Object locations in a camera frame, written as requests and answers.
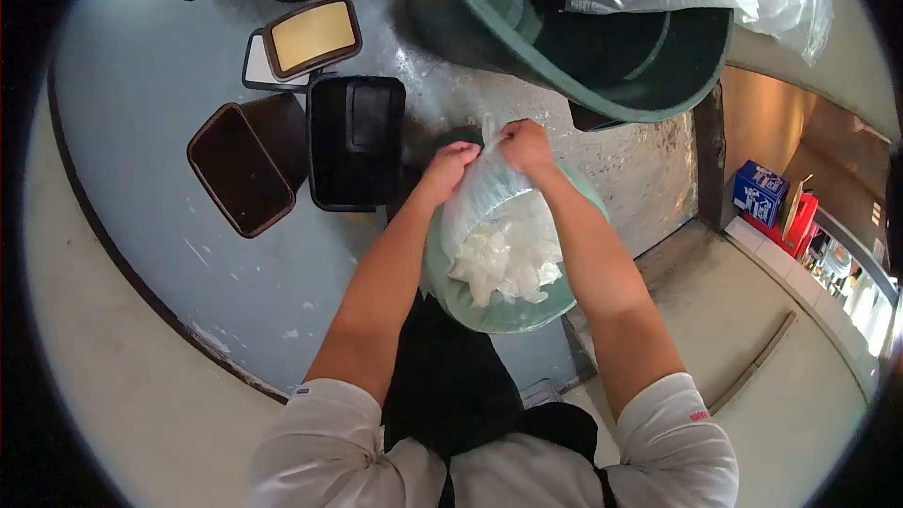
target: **blue box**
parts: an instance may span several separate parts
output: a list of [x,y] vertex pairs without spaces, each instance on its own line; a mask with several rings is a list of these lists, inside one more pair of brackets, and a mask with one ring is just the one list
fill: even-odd
[[777,209],[790,183],[755,161],[747,161],[734,176],[733,202],[767,227],[775,225]]

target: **red box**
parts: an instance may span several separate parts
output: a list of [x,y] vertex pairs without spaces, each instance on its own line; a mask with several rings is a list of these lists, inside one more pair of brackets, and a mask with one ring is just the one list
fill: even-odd
[[816,210],[818,209],[818,199],[812,195],[802,195],[799,198],[799,206],[796,208],[796,216],[790,224],[790,231],[787,232],[785,240],[781,239],[781,229],[779,224],[772,227],[765,226],[759,220],[756,220],[747,213],[742,213],[743,219],[752,224],[752,227],[764,233],[769,240],[776,243],[791,257],[796,259],[808,247],[812,238],[808,236],[813,220],[816,219]]

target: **brown trash bin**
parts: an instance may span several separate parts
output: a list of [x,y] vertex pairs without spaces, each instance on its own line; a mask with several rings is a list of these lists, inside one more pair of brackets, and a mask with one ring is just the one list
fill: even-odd
[[307,178],[304,108],[291,93],[223,104],[187,153],[223,216],[240,235],[253,238],[294,208]]

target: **green bucket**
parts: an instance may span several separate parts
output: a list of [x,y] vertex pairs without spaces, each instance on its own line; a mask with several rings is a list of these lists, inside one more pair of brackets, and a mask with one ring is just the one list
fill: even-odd
[[[608,211],[590,181],[569,165],[559,162],[558,166],[564,175],[567,175],[570,183],[580,191],[581,195],[600,209],[607,220]],[[435,296],[452,318],[478,332],[528,332],[548,324],[569,311],[577,303],[570,291],[567,272],[562,267],[563,276],[551,285],[542,288],[549,297],[538,304],[532,304],[522,299],[508,304],[496,292],[492,295],[491,302],[486,308],[474,308],[468,284],[448,276],[448,272],[452,269],[452,261],[443,251],[440,239],[442,212],[443,209],[440,207],[430,222],[430,230],[426,237],[424,269],[429,283],[429,292]]]
[[450,62],[518,76],[624,121],[690,110],[729,47],[729,8],[608,15],[537,12],[529,0],[405,0],[423,45]]

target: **shirt sleeve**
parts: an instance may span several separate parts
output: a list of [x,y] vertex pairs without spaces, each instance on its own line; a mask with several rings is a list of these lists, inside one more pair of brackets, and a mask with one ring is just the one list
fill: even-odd
[[621,412],[614,437],[621,465],[606,471],[622,508],[714,508],[737,501],[737,457],[689,374],[674,373],[643,389]]
[[409,504],[405,501],[416,494],[409,497],[405,490],[423,482],[417,471],[426,470],[429,454],[423,447],[401,451],[397,456],[406,468],[403,476],[380,452],[381,414],[378,402],[353,384],[330,379],[304,384],[254,452],[246,505]]

